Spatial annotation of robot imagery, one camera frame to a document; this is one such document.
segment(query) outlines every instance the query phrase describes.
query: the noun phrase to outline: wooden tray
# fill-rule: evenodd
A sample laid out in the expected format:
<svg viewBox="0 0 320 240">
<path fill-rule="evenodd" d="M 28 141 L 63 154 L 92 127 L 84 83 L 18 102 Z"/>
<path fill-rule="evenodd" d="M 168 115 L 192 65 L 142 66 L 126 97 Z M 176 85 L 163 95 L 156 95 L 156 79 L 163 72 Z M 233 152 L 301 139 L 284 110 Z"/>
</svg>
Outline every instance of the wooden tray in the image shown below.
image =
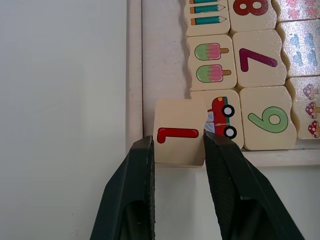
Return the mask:
<svg viewBox="0 0 320 240">
<path fill-rule="evenodd" d="M 158 99 L 189 98 L 185 0 L 128 2 L 127 148 L 153 134 Z M 255 166 L 320 165 L 320 141 L 298 140 L 293 150 L 244 151 Z"/>
</svg>

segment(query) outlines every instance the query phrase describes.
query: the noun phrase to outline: pencil illustration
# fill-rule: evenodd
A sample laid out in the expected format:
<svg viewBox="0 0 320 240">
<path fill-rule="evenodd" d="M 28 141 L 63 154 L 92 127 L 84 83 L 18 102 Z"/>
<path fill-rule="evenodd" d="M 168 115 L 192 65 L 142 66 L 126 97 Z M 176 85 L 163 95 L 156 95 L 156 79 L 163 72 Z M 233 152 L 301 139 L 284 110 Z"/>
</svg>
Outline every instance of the pencil illustration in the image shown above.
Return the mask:
<svg viewBox="0 0 320 240">
<path fill-rule="evenodd" d="M 191 14 L 200 14 L 200 13 L 211 13 L 211 12 L 219 12 L 224 9 L 224 6 L 219 4 L 217 5 L 208 5 L 208 6 L 192 6 L 190 7 Z"/>
<path fill-rule="evenodd" d="M 220 24 L 226 20 L 223 16 L 207 16 L 191 18 L 191 25 L 203 25 L 203 24 Z"/>
<path fill-rule="evenodd" d="M 207 3 L 216 3 L 220 0 L 190 0 L 190 4 L 207 4 Z"/>
</svg>

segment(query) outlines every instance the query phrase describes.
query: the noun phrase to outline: ice cream illustration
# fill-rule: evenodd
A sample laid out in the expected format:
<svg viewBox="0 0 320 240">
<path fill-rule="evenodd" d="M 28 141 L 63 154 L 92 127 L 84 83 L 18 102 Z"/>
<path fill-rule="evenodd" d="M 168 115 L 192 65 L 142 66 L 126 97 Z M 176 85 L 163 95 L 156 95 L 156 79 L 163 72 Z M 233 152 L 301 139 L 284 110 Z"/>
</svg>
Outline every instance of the ice cream illustration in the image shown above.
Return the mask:
<svg viewBox="0 0 320 240">
<path fill-rule="evenodd" d="M 229 52 L 228 48 L 220 48 L 219 43 L 206 43 L 200 44 L 194 50 L 194 54 L 199 60 L 218 60 L 221 58 L 221 54 Z"/>
<path fill-rule="evenodd" d="M 226 75 L 231 75 L 231 71 L 223 70 L 221 65 L 204 65 L 196 71 L 196 77 L 203 83 L 222 82 Z"/>
</svg>

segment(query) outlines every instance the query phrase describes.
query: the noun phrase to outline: number 8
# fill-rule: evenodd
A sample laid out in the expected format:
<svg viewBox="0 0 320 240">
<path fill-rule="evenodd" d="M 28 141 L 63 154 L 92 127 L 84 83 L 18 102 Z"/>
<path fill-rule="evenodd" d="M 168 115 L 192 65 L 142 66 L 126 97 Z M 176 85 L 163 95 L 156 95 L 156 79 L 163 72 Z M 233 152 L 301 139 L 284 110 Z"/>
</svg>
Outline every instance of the number 8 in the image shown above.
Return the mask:
<svg viewBox="0 0 320 240">
<path fill-rule="evenodd" d="M 254 8 L 254 3 L 258 2 L 261 3 L 260 8 Z M 269 4 L 268 0 L 235 0 L 233 3 L 233 10 L 236 14 L 245 16 L 249 13 L 252 13 L 253 15 L 260 16 L 265 14 L 268 11 Z"/>
<path fill-rule="evenodd" d="M 280 119 L 279 123 L 271 123 L 271 116 L 278 116 Z M 266 108 L 262 113 L 262 119 L 254 113 L 250 113 L 248 115 L 248 119 L 259 128 L 274 134 L 278 134 L 286 130 L 289 122 L 286 112 L 276 106 Z"/>
</svg>

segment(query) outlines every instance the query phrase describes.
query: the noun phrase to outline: popsicle illustration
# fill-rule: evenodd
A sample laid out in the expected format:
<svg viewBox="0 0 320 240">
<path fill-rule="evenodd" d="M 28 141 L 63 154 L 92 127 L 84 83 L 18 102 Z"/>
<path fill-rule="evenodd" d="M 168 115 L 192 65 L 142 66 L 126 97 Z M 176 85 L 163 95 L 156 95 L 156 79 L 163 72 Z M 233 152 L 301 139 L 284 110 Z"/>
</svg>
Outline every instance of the popsicle illustration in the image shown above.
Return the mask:
<svg viewBox="0 0 320 240">
<path fill-rule="evenodd" d="M 220 24 L 226 20 L 223 16 L 206 16 L 191 18 L 191 25 Z"/>
<path fill-rule="evenodd" d="M 191 14 L 200 14 L 200 13 L 211 13 L 211 12 L 219 12 L 224 9 L 224 6 L 219 4 L 217 5 L 208 5 L 208 6 L 192 6 L 190 7 Z"/>
<path fill-rule="evenodd" d="M 204 65 L 196 71 L 196 77 L 202 83 L 222 82 L 224 76 L 231 75 L 230 70 L 223 70 L 221 65 Z"/>
<path fill-rule="evenodd" d="M 228 52 L 229 48 L 220 48 L 219 43 L 200 44 L 194 50 L 196 58 L 202 61 L 218 60 L 221 58 L 221 54 L 227 54 Z"/>
<path fill-rule="evenodd" d="M 215 3 L 220 0 L 190 0 L 190 4 L 207 4 L 207 3 Z"/>
</svg>

